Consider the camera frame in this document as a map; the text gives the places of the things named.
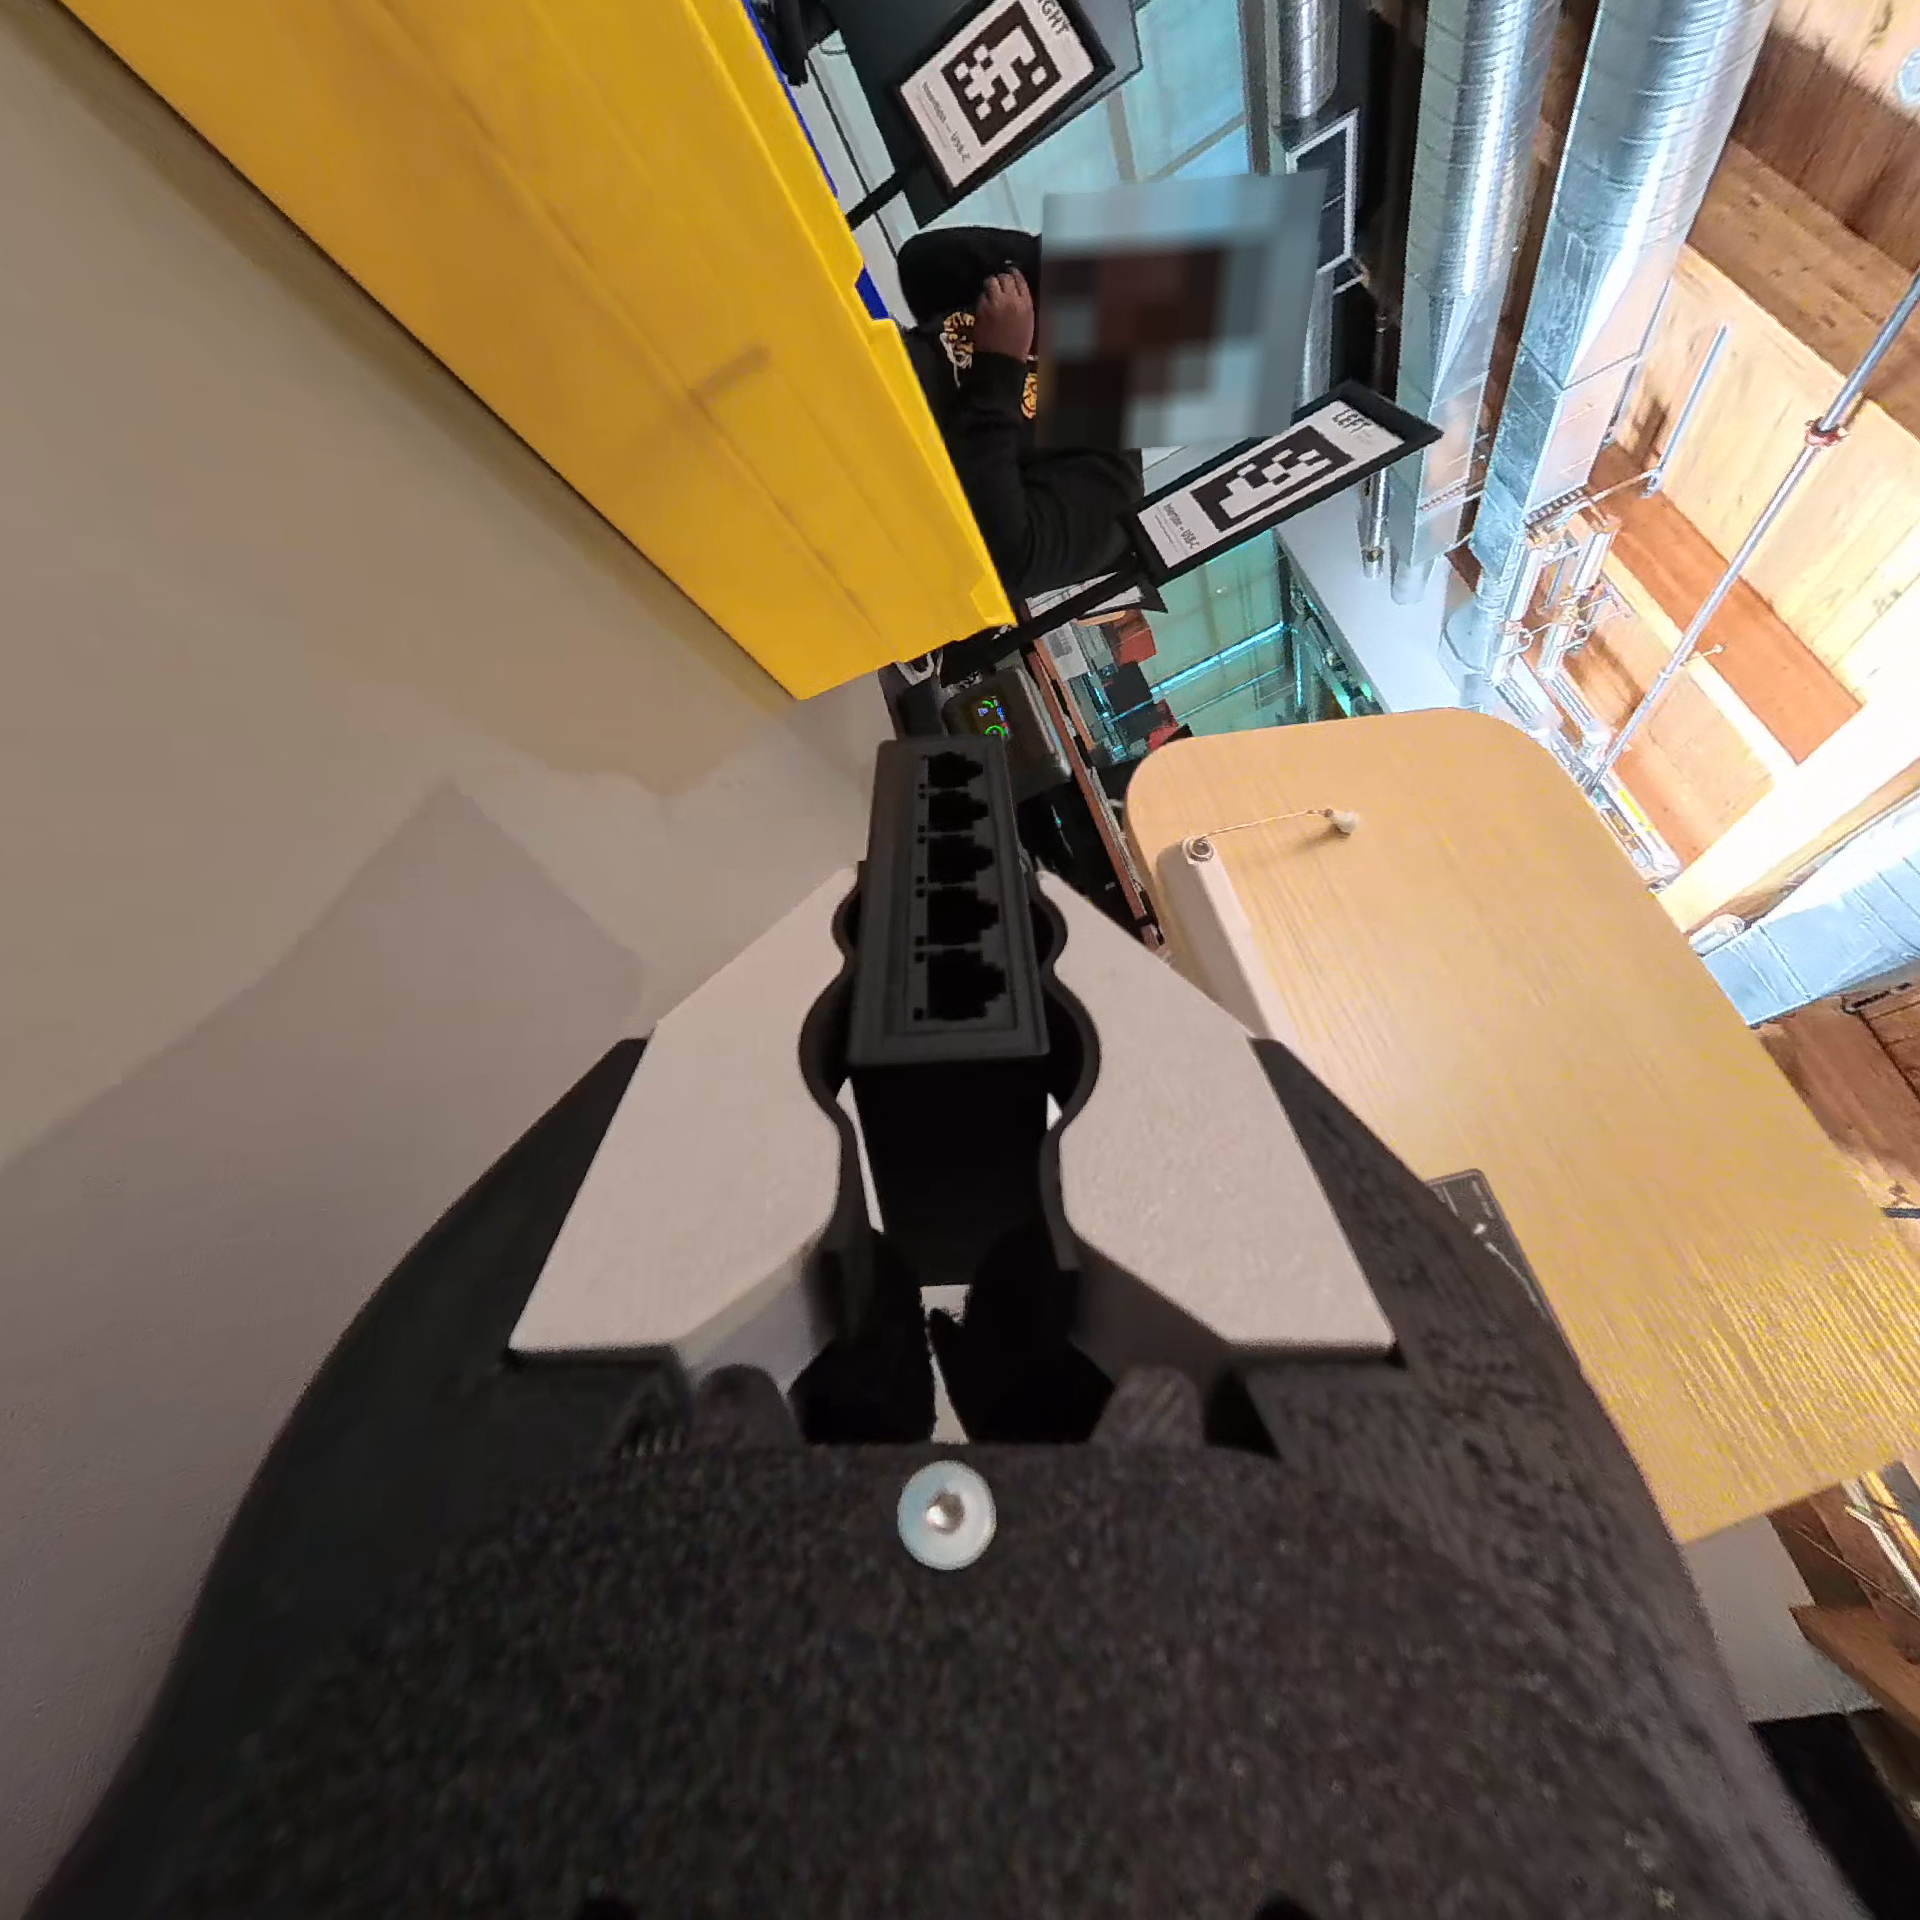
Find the yellow storage bin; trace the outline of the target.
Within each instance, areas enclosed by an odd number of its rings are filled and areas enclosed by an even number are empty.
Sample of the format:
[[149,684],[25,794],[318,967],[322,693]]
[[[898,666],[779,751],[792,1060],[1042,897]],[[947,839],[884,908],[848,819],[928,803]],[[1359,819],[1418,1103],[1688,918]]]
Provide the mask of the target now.
[[69,3],[789,697],[1013,619],[740,3]]

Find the wooden panel on white arm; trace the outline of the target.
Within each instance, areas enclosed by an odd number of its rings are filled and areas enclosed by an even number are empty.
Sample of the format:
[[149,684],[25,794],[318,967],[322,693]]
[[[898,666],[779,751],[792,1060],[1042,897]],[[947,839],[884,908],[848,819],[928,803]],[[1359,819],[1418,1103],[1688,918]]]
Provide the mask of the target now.
[[1287,1046],[1412,1173],[1481,1173],[1681,1541],[1916,1454],[1916,1263],[1614,832],[1467,709],[1151,751],[1126,832],[1210,836]]

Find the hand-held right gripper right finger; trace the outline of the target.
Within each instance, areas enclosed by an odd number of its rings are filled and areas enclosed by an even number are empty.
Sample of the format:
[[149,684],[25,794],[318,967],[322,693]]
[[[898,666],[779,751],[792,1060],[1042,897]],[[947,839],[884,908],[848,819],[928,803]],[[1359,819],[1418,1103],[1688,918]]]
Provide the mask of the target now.
[[1076,1078],[1042,1135],[1046,1237],[959,1318],[967,1439],[1079,1444],[1139,1369],[1205,1409],[1280,1366],[1397,1366],[1258,1035],[1062,877],[1039,901]]

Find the black power station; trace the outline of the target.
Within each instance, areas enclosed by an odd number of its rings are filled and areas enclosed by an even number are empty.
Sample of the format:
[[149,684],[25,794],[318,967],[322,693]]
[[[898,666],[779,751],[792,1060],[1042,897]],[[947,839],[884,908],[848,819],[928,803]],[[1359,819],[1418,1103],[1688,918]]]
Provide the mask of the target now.
[[1003,666],[940,701],[947,734],[999,740],[1014,798],[1046,794],[1072,781],[1069,751],[1032,673]]

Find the blue storage bin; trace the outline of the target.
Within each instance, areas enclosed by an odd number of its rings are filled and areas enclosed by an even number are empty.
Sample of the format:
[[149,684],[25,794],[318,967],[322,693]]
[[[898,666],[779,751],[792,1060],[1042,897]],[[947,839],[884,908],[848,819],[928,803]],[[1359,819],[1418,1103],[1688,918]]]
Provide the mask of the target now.
[[[826,181],[828,203],[839,213],[837,182],[828,176],[828,156],[824,155],[812,126],[802,119],[799,92],[792,88],[792,83],[786,74],[786,64],[784,64],[784,57],[779,57],[776,9],[769,3],[744,3],[744,9],[755,21],[755,34],[756,34],[756,39],[759,39],[759,46],[766,53],[766,62],[776,71],[779,92],[784,92],[784,97],[786,97],[786,104],[789,104],[789,112],[792,112],[792,119],[796,119],[796,125],[802,132],[806,150],[812,155],[812,163],[817,163],[820,176]],[[879,296],[879,286],[870,283],[870,275],[867,275],[864,265],[854,275],[854,296],[862,302],[862,308],[867,311],[867,316],[875,316],[875,320],[889,320],[892,316],[889,308],[884,308],[884,302]]]

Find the silver ventilation duct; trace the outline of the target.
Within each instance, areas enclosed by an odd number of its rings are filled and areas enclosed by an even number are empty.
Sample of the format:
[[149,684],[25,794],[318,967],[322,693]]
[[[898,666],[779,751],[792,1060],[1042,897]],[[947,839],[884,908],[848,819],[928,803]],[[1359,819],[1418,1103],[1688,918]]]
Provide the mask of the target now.
[[1528,523],[1580,491],[1702,208],[1774,3],[1600,3],[1478,493],[1476,598],[1446,619],[1460,704],[1491,697]]
[[1557,3],[1427,3],[1397,406],[1430,420],[1435,441],[1383,476],[1397,604],[1427,594],[1467,513],[1557,12]]

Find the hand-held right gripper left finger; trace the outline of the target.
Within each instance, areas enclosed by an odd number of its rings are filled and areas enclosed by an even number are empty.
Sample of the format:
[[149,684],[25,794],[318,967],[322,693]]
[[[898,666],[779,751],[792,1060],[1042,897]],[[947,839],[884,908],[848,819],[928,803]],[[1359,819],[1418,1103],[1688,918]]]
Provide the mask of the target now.
[[646,1035],[508,1332],[524,1366],[751,1366],[812,1381],[820,1438],[940,1428],[924,1313],[875,1234],[842,1107],[842,911],[831,868]]

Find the black network switch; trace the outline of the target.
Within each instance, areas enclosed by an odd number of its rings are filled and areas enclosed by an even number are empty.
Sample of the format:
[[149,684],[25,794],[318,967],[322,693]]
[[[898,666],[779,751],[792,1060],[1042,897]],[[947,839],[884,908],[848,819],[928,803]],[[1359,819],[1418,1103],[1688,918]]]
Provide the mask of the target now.
[[967,1284],[1039,1212],[1048,1018],[1003,740],[879,749],[845,1064],[881,1232]]

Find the fiducial marker sign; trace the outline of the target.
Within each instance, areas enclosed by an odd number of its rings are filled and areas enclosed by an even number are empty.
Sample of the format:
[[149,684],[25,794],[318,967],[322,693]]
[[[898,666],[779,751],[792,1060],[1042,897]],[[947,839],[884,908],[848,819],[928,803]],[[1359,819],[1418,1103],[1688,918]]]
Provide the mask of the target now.
[[892,88],[940,190],[990,181],[1116,71],[1076,3],[975,3]]
[[1442,427],[1360,382],[1313,398],[1280,434],[1233,445],[1141,498],[1126,520],[1139,582],[1163,587],[1439,445]]

